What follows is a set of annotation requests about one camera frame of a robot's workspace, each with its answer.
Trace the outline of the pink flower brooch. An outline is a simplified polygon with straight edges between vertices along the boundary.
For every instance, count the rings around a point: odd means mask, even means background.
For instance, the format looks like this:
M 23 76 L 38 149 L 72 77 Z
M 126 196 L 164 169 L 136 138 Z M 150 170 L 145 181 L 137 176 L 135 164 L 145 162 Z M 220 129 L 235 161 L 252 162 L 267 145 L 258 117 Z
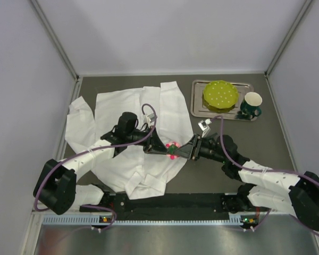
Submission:
M 176 149 L 178 149 L 180 147 L 180 145 L 177 143 L 177 142 L 170 142 L 170 143 L 167 143 L 166 145 L 166 148 L 167 148 L 167 151 L 168 151 L 168 154 L 167 156 L 171 159 L 171 160 L 175 160 L 178 158 L 178 156 L 176 156 L 174 154 L 174 151 Z

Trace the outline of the white shirt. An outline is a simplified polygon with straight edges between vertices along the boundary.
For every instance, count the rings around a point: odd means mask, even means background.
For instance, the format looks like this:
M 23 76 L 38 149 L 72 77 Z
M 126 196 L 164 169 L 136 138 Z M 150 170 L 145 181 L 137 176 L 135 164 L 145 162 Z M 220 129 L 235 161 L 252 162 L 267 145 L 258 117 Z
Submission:
M 96 108 L 91 110 L 80 97 L 69 106 L 65 140 L 74 152 L 79 153 L 92 146 L 103 134 L 117 124 L 124 112 L 135 113 L 143 124 L 144 114 L 156 111 L 156 131 L 164 144 L 183 145 L 193 136 L 193 130 L 185 98 L 177 83 L 164 82 L 160 87 L 143 87 L 108 93 L 99 93 Z M 150 155 L 141 146 L 129 146 L 113 159 L 97 165 L 93 174 L 115 192 L 126 192 L 129 199 L 162 196 L 167 183 L 185 165 L 179 157 Z

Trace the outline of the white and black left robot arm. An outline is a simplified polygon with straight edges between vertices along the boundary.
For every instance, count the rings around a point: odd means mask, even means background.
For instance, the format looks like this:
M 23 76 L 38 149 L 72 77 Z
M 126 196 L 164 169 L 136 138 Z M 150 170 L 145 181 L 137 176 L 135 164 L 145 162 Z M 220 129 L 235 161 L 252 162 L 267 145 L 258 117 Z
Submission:
M 48 160 L 33 191 L 35 203 L 41 202 L 57 215 L 65 213 L 75 201 L 77 181 L 96 165 L 116 157 L 129 146 L 142 146 L 146 154 L 166 155 L 167 147 L 156 131 L 157 115 L 148 114 L 145 119 L 147 128 L 142 131 L 136 128 L 136 114 L 124 112 L 117 125 L 87 150 L 61 161 Z

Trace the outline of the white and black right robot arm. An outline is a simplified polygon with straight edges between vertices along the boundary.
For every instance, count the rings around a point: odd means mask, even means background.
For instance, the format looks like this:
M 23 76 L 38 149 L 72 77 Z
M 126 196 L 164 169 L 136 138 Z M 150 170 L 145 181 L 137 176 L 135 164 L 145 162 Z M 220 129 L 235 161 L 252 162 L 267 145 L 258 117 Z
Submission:
M 200 157 L 223 163 L 222 171 L 243 182 L 238 190 L 241 207 L 265 207 L 296 217 L 308 228 L 319 231 L 319 177 L 309 171 L 302 175 L 275 171 L 238 153 L 228 135 L 201 138 L 198 135 L 181 147 L 170 146 L 170 154 L 185 159 Z

